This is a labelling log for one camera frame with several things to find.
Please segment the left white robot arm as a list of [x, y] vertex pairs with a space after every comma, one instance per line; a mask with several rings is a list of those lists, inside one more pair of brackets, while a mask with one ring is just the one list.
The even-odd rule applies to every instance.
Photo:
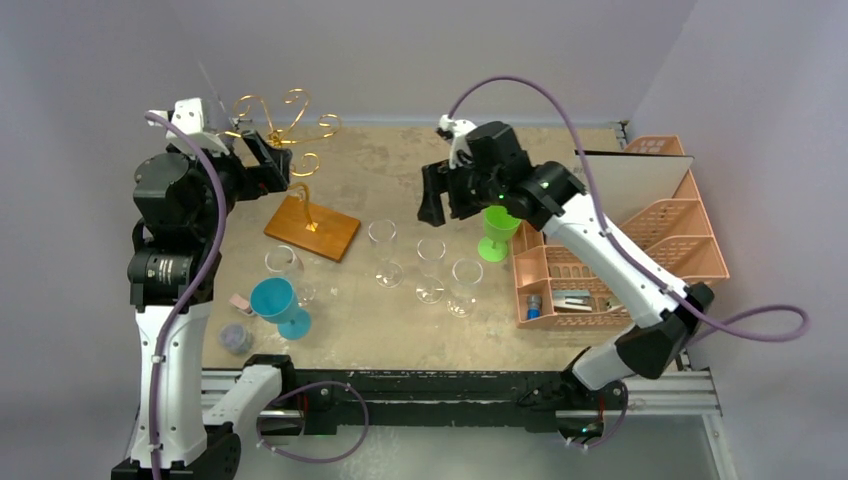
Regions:
[[297, 399], [289, 360], [272, 356], [250, 361], [210, 410], [201, 403], [221, 223], [237, 202], [290, 184], [290, 150], [254, 131], [242, 138], [253, 166], [226, 145], [201, 156], [169, 146], [136, 170], [133, 200], [141, 217], [127, 276], [141, 343], [141, 397], [134, 443], [112, 469], [115, 479], [231, 479], [263, 405], [284, 409]]

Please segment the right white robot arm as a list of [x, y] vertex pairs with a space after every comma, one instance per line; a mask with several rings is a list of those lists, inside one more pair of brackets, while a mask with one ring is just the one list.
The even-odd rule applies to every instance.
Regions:
[[444, 115], [436, 133], [449, 144], [449, 156], [421, 169], [419, 221], [438, 227], [502, 206], [587, 265], [633, 321], [564, 369], [564, 399], [584, 407], [613, 382], [631, 375], [660, 377], [692, 338], [714, 299], [712, 290], [702, 282], [688, 284], [653, 261], [596, 211], [594, 197], [564, 165], [532, 164], [510, 125], [477, 126]]

